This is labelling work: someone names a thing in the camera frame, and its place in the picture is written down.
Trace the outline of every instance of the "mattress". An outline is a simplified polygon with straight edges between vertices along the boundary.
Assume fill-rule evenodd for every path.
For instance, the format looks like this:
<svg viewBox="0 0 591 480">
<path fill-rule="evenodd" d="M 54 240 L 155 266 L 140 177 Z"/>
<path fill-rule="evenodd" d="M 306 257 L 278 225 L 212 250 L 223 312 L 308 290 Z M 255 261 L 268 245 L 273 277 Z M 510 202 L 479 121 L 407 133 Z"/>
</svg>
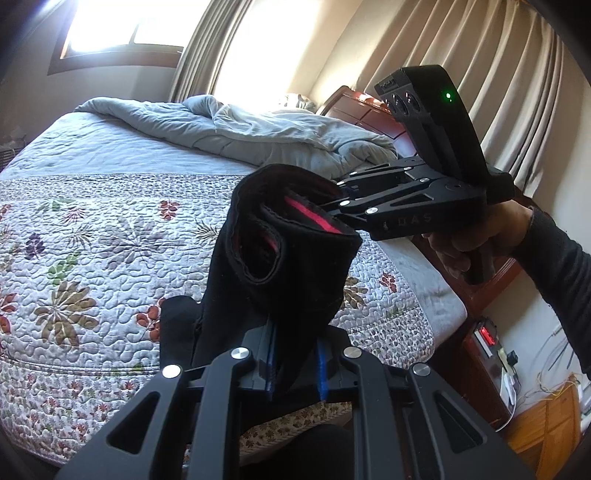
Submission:
<svg viewBox="0 0 591 480">
<path fill-rule="evenodd" d="M 0 173 L 0 420 L 16 444 L 67 461 L 157 371 L 160 301 L 200 298 L 250 171 L 72 113 Z M 386 363 L 427 359 L 465 320 L 462 302 L 408 240 L 363 239 L 333 325 Z M 318 404 L 254 427 L 241 452 L 348 411 Z"/>
<path fill-rule="evenodd" d="M 0 180 L 117 173 L 246 175 L 253 170 L 242 162 L 149 137 L 113 117 L 69 113 L 0 172 Z M 380 245 L 415 292 L 433 330 L 434 346 L 441 345 L 466 320 L 464 304 L 408 239 Z"/>
</svg>

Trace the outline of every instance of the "wooden furniture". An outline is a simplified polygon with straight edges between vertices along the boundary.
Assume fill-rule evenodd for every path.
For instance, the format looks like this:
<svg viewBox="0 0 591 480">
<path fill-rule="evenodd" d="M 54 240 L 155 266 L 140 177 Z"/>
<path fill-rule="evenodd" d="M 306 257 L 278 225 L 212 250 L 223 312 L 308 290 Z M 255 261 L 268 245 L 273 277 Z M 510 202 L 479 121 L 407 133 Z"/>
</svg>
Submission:
<svg viewBox="0 0 591 480">
<path fill-rule="evenodd" d="M 493 355 L 488 357 L 470 331 L 438 373 L 497 429 L 509 420 L 512 407 L 509 410 L 501 400 L 503 364 L 497 354 L 498 347 L 490 347 L 490 350 Z"/>
<path fill-rule="evenodd" d="M 507 425 L 503 437 L 538 480 L 552 480 L 579 444 L 579 398 L 574 385 L 548 397 Z"/>
<path fill-rule="evenodd" d="M 386 105 L 366 93 L 355 92 L 347 86 L 340 87 L 317 111 L 318 115 L 339 118 L 350 124 L 386 135 L 393 140 L 399 155 L 412 157 L 417 150 L 404 126 L 391 115 Z M 523 197 L 525 205 L 531 200 Z M 413 238 L 415 246 L 431 264 L 439 270 L 445 281 L 464 302 L 468 315 L 477 318 L 519 274 L 521 267 L 512 258 L 495 259 L 495 275 L 481 285 L 468 285 L 461 278 L 451 276 L 429 246 L 428 240 L 417 235 Z"/>
</svg>

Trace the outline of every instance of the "folded cloth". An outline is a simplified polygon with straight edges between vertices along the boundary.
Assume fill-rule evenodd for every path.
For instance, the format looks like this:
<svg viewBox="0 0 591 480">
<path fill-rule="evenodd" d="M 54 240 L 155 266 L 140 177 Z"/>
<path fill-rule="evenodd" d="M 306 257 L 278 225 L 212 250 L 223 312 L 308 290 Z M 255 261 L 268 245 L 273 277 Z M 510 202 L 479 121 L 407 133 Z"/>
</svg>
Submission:
<svg viewBox="0 0 591 480">
<path fill-rule="evenodd" d="M 207 365 L 269 319 L 278 352 L 290 352 L 280 355 L 276 389 L 288 388 L 339 310 L 361 245 L 355 230 L 318 207 L 341 196 L 331 181 L 293 166 L 271 165 L 241 180 L 200 305 L 163 304 L 161 365 Z M 191 359 L 187 338 L 194 339 Z"/>
</svg>

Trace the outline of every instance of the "sunlight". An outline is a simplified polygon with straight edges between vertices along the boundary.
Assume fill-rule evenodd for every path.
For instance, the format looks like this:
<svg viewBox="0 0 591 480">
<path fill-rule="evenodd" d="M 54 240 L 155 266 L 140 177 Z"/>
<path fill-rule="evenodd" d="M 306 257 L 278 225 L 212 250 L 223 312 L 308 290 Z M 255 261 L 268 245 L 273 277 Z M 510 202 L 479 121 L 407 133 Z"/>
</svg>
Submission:
<svg viewBox="0 0 591 480">
<path fill-rule="evenodd" d="M 252 112 L 274 109 L 308 47 L 321 2 L 255 0 L 222 65 L 216 97 Z"/>
<path fill-rule="evenodd" d="M 77 53 L 129 43 L 185 47 L 209 0 L 79 0 L 68 33 Z"/>
</svg>

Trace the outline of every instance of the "window frame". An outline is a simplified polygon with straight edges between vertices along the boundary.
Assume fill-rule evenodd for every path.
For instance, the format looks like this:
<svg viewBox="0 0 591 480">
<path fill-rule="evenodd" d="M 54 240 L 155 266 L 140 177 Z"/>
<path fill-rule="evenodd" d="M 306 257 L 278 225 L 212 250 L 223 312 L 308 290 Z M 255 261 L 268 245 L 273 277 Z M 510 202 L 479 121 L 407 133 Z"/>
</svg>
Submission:
<svg viewBox="0 0 591 480">
<path fill-rule="evenodd" d="M 171 45 L 129 43 L 127 45 L 117 45 L 89 53 L 63 56 L 65 54 L 68 33 L 74 22 L 78 7 L 77 0 L 69 0 L 69 4 L 68 13 L 57 36 L 56 46 L 51 55 L 47 75 L 92 67 L 130 65 L 177 67 L 184 48 Z"/>
</svg>

